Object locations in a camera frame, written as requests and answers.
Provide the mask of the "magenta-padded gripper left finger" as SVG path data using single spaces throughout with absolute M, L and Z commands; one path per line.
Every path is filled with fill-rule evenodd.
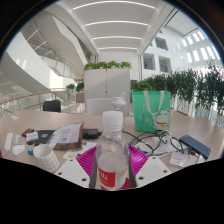
M 81 187 L 94 189 L 97 181 L 95 151 L 96 147 L 92 147 L 68 158 L 56 175 Z

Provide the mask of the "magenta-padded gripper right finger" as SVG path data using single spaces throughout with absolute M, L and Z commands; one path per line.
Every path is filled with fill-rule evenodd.
M 140 188 L 149 183 L 157 181 L 169 174 L 171 171 L 157 157 L 148 157 L 141 150 L 130 146 L 129 181 L 132 188 Z

